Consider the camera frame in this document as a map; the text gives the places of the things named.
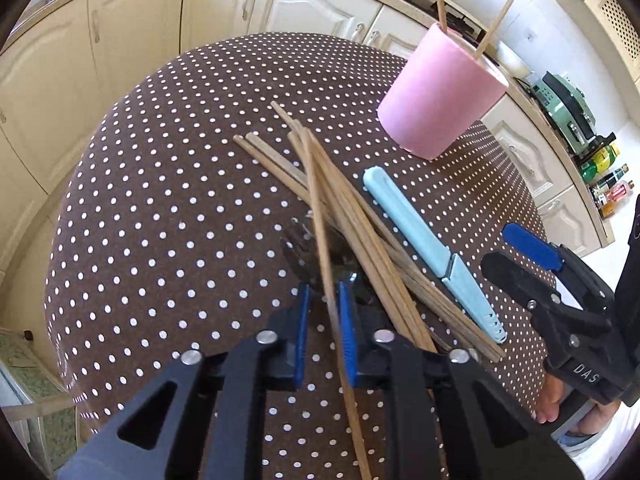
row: brown tablecloth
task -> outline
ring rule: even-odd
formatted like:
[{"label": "brown tablecloth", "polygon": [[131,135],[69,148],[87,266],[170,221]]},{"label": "brown tablecloth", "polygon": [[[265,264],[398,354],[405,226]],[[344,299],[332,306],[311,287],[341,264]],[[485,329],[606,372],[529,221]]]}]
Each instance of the brown tablecloth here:
[{"label": "brown tablecloth", "polygon": [[[506,222],[543,235],[540,217],[482,123],[432,162],[386,136],[376,107],[403,65],[328,36],[246,36],[177,57],[109,111],[69,183],[45,303],[60,372],[94,430],[181,352],[226,351],[294,302],[298,279],[279,238],[307,207],[232,142],[257,131],[298,164],[273,99],[315,131],[357,188],[366,168],[384,167],[468,263],[508,332],[506,359],[488,369],[531,409],[544,345],[479,263],[491,249],[510,250]],[[456,344],[429,312],[426,320]],[[303,388],[268,398],[265,478],[359,478],[322,306],[310,322]],[[359,392],[358,410],[381,476],[382,397]]]}]

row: metal bolt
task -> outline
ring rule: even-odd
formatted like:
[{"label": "metal bolt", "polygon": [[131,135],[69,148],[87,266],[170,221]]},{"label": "metal bolt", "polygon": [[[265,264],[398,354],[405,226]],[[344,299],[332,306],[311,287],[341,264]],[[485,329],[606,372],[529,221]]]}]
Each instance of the metal bolt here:
[{"label": "metal bolt", "polygon": [[380,330],[376,330],[373,333],[373,341],[376,343],[391,343],[396,338],[396,334],[391,332],[391,330],[387,330],[382,328]]},{"label": "metal bolt", "polygon": [[278,340],[278,334],[273,330],[262,330],[255,335],[255,340],[261,345],[270,345]]},{"label": "metal bolt", "polygon": [[187,350],[180,356],[180,361],[185,365],[196,365],[202,361],[202,354],[197,350]]},{"label": "metal bolt", "polygon": [[454,348],[451,352],[449,352],[449,360],[452,363],[466,363],[469,361],[469,352],[463,350],[462,348]]}]

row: polka dot tablecloth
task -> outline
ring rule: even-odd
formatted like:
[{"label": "polka dot tablecloth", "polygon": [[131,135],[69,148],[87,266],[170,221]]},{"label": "polka dot tablecloth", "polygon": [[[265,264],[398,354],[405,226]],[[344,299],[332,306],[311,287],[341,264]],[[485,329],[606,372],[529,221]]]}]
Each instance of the polka dot tablecloth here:
[{"label": "polka dot tablecloth", "polygon": [[[544,345],[529,314],[484,280],[479,263],[489,250],[509,251],[500,237],[506,222],[543,235],[540,217],[482,123],[431,162],[386,136],[376,108],[403,64],[328,36],[245,36],[177,57],[109,111],[68,185],[45,298],[60,373],[94,431],[185,350],[226,351],[260,330],[272,311],[295,303],[298,279],[280,237],[307,207],[232,141],[258,132],[300,164],[271,100],[315,131],[357,188],[366,168],[383,166],[468,263],[508,332],[507,357],[487,368],[531,409]],[[447,327],[422,312],[455,345]],[[268,397],[264,477],[356,479],[321,303],[310,323],[303,388]],[[382,396],[358,392],[357,400],[372,474],[383,478]]]}]

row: pink cylindrical holder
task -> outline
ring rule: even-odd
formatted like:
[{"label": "pink cylindrical holder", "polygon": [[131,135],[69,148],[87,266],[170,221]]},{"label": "pink cylindrical holder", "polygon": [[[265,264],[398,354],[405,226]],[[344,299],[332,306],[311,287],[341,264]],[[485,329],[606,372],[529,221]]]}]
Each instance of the pink cylindrical holder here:
[{"label": "pink cylindrical holder", "polygon": [[436,158],[500,99],[509,84],[454,32],[433,25],[382,99],[378,118],[402,148]]}]

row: green bottle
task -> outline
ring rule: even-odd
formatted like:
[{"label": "green bottle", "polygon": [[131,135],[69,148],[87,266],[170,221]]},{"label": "green bottle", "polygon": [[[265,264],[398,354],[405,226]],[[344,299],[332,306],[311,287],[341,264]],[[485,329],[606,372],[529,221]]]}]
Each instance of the green bottle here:
[{"label": "green bottle", "polygon": [[600,148],[589,160],[580,166],[582,179],[585,182],[593,180],[597,174],[609,169],[619,154],[620,150],[615,142]]}]

